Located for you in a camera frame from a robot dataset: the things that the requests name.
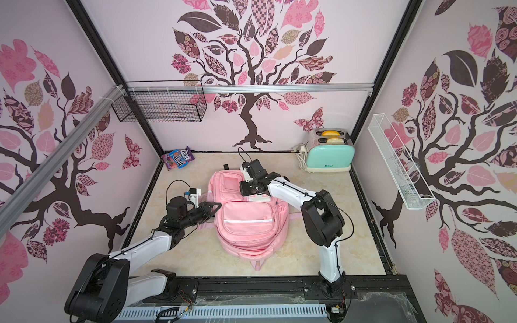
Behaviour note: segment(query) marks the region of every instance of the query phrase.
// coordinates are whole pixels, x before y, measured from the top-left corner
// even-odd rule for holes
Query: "wire mesh basket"
[[[137,121],[133,109],[139,109],[147,121],[201,122],[207,107],[202,85],[135,87],[130,88],[126,95],[134,103],[122,96],[111,105],[121,122]]]
[[[392,140],[389,140],[385,135],[385,130],[391,129],[395,136]],[[406,146],[402,145],[402,140],[399,134],[390,123],[388,117],[384,113],[374,114],[373,118],[368,126],[368,131],[373,137],[373,141],[377,145],[377,148],[381,152],[381,155],[388,166],[389,172],[397,185],[397,189],[402,196],[402,200],[408,210],[421,210],[427,205],[432,203],[436,198],[433,192],[429,188],[429,185],[422,176],[418,169],[417,163],[412,158],[411,153]],[[404,149],[404,155],[410,160],[406,167],[402,164],[399,155],[393,148],[393,142],[400,141],[401,147],[398,149]],[[426,186],[425,192],[419,192],[415,184],[413,184],[412,178],[418,176],[422,179]]]

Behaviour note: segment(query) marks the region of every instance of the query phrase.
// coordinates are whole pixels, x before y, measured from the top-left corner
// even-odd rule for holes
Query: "pink backpack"
[[[289,223],[288,204],[267,194],[242,196],[240,171],[216,172],[208,184],[207,200],[222,203],[214,224],[223,248],[251,261],[260,270],[266,258],[285,241]]]

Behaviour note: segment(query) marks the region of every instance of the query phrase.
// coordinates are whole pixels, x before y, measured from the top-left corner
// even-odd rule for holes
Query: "wall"
[[[407,210],[366,128],[356,143],[361,183],[428,322],[517,316],[517,8],[508,4],[426,1],[373,109],[436,202]]]
[[[372,83],[407,0],[123,3],[83,1],[126,80],[238,85]],[[151,125],[166,150],[185,142],[194,150],[287,150],[305,140],[300,125],[351,131],[366,97],[364,91],[207,95],[201,123]]]
[[[113,81],[65,2],[5,2],[1,10],[6,201]],[[85,260],[120,247],[157,163],[138,124],[108,112],[0,237],[2,322],[68,321],[65,300]]]

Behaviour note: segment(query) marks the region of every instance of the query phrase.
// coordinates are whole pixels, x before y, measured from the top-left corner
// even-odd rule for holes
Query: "beige tile floor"
[[[241,157],[236,153],[197,153],[194,156],[195,160],[180,170],[168,171],[165,166],[163,167],[132,242],[146,238],[151,230],[158,226],[165,215],[165,190],[171,181],[182,179],[193,188],[201,188],[206,192],[210,177],[214,172],[222,170],[224,164],[228,164],[230,169],[238,169],[242,164]],[[298,167],[296,156],[290,153],[251,153],[250,156],[252,159],[259,159],[267,171],[285,175],[298,186],[316,192],[322,189],[329,191],[336,204],[350,215],[355,224],[353,237],[341,244],[341,261],[346,273],[385,274],[348,173],[303,172]],[[174,183],[169,189],[169,199],[182,196],[186,189],[185,184]],[[348,218],[345,215],[343,217],[343,237],[347,237],[352,226]],[[197,230],[177,247],[142,266],[135,275],[145,274],[155,268],[175,272],[181,276],[317,275],[320,260],[318,246],[307,236],[303,220],[294,219],[289,223],[285,244],[266,260],[260,271],[255,271],[249,261],[227,253],[219,243],[215,228]]]

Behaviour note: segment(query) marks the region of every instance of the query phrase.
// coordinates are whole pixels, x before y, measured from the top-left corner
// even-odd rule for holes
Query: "mint green toaster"
[[[329,137],[322,136],[327,130],[337,131],[342,140],[333,139],[338,143],[327,143]],[[307,171],[308,172],[348,172],[354,158],[355,148],[349,134],[339,128],[319,128],[309,132],[307,142]]]

